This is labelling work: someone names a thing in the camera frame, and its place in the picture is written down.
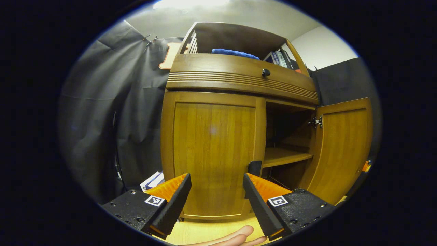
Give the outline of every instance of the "drawer knob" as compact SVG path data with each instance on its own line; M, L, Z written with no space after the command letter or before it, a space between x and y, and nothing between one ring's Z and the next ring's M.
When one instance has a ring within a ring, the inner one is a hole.
M268 69L263 69L263 76L269 76L270 71Z

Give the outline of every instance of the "shelf board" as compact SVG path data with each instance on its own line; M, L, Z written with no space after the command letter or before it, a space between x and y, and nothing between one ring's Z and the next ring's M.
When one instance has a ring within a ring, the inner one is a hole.
M312 154L282 148L266 148L263 168L303 161L310 158L312 158Z

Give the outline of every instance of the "metal hinge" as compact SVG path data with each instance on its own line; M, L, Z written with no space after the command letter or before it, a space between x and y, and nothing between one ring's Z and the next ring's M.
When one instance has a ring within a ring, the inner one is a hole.
M308 122L308 125L313 126L314 128L317 127L317 125L320 125L320 128L323 128L322 125L322 116L319 116L319 119L316 119L315 117L312 119L312 121Z

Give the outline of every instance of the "blue towel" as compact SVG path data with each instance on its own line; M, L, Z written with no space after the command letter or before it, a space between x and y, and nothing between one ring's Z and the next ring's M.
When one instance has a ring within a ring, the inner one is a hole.
M230 49L212 49L211 53L212 54L222 54L222 55L232 55L232 56L242 56L242 57L247 57L247 58L259 60L259 58L254 56L254 55L240 52L240 51L230 50Z

